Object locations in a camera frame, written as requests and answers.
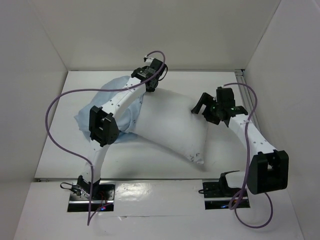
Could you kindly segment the white pillow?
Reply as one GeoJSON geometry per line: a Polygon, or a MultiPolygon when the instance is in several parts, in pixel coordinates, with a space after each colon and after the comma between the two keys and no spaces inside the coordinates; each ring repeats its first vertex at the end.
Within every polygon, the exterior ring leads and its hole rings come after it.
{"type": "Polygon", "coordinates": [[[202,116],[192,113],[196,103],[189,96],[162,88],[146,92],[126,109],[120,129],[202,165],[208,123],[202,116]]]}

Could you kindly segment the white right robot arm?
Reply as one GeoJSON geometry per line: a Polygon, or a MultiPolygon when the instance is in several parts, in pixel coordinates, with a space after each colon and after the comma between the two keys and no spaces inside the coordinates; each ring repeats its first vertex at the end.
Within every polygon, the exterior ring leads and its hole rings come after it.
{"type": "Polygon", "coordinates": [[[223,122],[247,149],[245,171],[230,171],[220,175],[218,190],[223,196],[230,196],[236,189],[245,188],[252,194],[262,194],[286,189],[289,175],[289,156],[284,150],[271,145],[254,123],[247,110],[236,105],[233,90],[218,87],[216,96],[204,92],[192,109],[215,125],[223,122]]]}

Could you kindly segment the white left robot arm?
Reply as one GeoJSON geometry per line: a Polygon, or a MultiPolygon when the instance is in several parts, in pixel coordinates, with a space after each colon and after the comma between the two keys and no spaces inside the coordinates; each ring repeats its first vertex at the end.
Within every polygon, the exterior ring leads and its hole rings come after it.
{"type": "Polygon", "coordinates": [[[146,92],[154,92],[167,65],[162,61],[145,57],[148,65],[133,71],[118,92],[102,106],[92,106],[89,111],[88,130],[90,132],[89,163],[77,179],[81,194],[88,200],[97,197],[101,180],[101,169],[108,148],[119,137],[119,119],[125,110],[146,92]]]}

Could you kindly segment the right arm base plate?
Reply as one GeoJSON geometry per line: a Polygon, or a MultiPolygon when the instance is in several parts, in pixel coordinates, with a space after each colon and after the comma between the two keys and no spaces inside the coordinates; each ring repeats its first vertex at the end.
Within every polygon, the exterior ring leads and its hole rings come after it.
{"type": "Polygon", "coordinates": [[[229,202],[232,197],[241,189],[238,187],[229,187],[226,175],[235,171],[223,172],[219,179],[204,181],[202,189],[198,190],[204,197],[204,206],[206,210],[224,210],[229,208],[229,202]]]}

